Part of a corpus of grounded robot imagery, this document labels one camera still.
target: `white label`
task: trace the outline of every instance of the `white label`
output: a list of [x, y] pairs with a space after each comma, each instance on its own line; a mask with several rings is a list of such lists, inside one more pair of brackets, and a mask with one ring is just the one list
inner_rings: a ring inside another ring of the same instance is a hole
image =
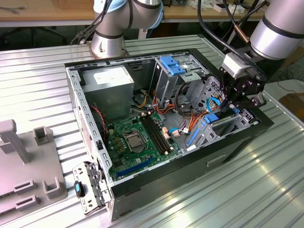
[[191, 150], [193, 150], [193, 149], [195, 149], [196, 148], [196, 145], [192, 145], [191, 147], [188, 147], [187, 148], [187, 151], [191, 151]]
[[127, 74], [121, 66], [94, 74], [94, 78], [99, 85], [110, 82], [121, 82], [126, 76]]

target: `aluminum workbench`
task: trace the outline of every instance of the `aluminum workbench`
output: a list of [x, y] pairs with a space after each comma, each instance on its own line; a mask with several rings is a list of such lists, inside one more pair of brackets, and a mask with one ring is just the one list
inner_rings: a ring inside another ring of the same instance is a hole
[[[223, 60], [221, 52], [198, 36], [130, 40], [126, 47], [131, 55], [197, 48], [216, 67]], [[113, 223], [105, 209], [84, 217], [72, 168], [89, 157], [63, 63], [91, 59], [87, 45], [0, 53], [0, 120], [14, 119], [17, 133], [39, 126], [53, 130], [68, 190], [66, 199], [4, 227], [304, 226], [303, 123], [267, 92], [268, 103], [261, 110], [275, 124], [236, 159]]]

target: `cpu socket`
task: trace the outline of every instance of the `cpu socket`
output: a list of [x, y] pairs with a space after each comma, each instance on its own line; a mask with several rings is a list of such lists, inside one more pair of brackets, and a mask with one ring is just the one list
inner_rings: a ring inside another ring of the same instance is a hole
[[144, 139], [139, 131], [134, 130], [128, 133], [125, 133], [124, 139], [127, 141], [130, 151], [134, 153], [141, 153], [144, 149], [146, 149], [146, 145], [144, 143]]

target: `blue latch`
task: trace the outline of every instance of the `blue latch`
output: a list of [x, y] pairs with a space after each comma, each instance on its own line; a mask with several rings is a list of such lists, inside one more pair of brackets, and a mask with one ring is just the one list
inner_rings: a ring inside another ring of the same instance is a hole
[[177, 61], [171, 56], [161, 57], [161, 63], [170, 71], [172, 75], [182, 75], [186, 73], [186, 70], [181, 68]]
[[194, 132], [194, 134], [192, 135], [191, 139], [189, 140], [189, 142], [187, 143], [187, 146], [190, 146], [191, 143], [193, 142], [193, 140], [195, 139], [195, 137], [197, 136], [197, 134], [199, 133], [199, 128], [196, 129], [196, 131]]
[[233, 108], [232, 111], [234, 112], [234, 114], [238, 114], [239, 110], [237, 108]]
[[218, 120], [219, 118], [214, 114], [214, 113], [212, 113], [212, 114], [210, 114], [210, 115], [207, 115], [207, 116], [205, 116], [204, 117], [204, 120], [206, 121], [206, 123], [211, 123], [211, 122], [214, 122], [214, 121], [216, 121], [216, 120]]
[[80, 186], [79, 186], [79, 184], [76, 184], [76, 191], [80, 191]]

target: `yellow wire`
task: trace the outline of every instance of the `yellow wire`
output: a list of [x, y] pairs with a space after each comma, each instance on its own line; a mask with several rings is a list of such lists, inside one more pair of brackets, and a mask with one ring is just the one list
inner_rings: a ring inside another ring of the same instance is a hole
[[147, 102], [147, 96], [148, 96], [148, 94], [146, 94], [146, 95], [144, 96], [143, 103], [142, 103], [140, 106], [138, 106], [139, 108], [142, 108], [142, 107], [145, 106], [145, 104], [146, 104], [146, 102]]

